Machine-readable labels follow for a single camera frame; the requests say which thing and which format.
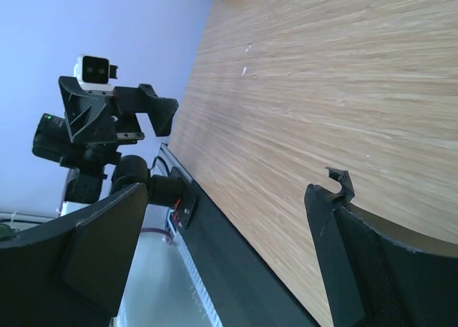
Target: floor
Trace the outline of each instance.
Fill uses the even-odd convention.
[[[215,0],[170,149],[318,322],[303,195],[458,243],[458,0]]]
[[[176,245],[140,235],[114,327],[211,327]]]

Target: red wire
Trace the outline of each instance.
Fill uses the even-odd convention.
[[[172,235],[167,232],[166,230],[160,229],[160,228],[142,228],[141,233],[157,233],[157,234],[162,234],[165,236],[165,240],[167,241],[168,245],[171,245],[173,242],[173,237]]]

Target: cable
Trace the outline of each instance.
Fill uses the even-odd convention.
[[[167,166],[167,163],[165,162],[165,160],[162,159],[159,155],[157,157],[155,157],[155,159],[152,161],[151,171],[153,171],[154,168],[156,167],[156,161],[158,161],[158,160],[161,161],[161,163],[164,165],[165,172],[167,173],[167,176],[169,177],[170,176],[169,167]]]
[[[166,230],[160,229],[160,228],[142,228],[141,233],[157,233],[157,234],[162,234],[165,236],[165,240],[167,241],[168,245],[172,245],[173,242],[173,237],[172,234],[167,232]]]

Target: black clamp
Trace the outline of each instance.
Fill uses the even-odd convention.
[[[326,169],[329,172],[329,177],[341,185],[341,190],[338,194],[336,194],[332,203],[340,203],[340,206],[349,204],[355,197],[355,190],[353,189],[353,183],[351,182],[349,171],[337,170],[332,167],[327,167]]]

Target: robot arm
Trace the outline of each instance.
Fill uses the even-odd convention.
[[[65,118],[43,114],[36,129],[33,154],[71,170],[65,200],[98,201],[107,178],[104,166],[120,163],[117,147],[145,138],[137,113],[148,114],[156,136],[170,134],[176,99],[158,97],[148,84],[113,87],[108,81],[116,79],[116,71],[107,59],[80,57],[75,77],[59,78]],[[143,162],[136,160],[134,167],[143,169]]]

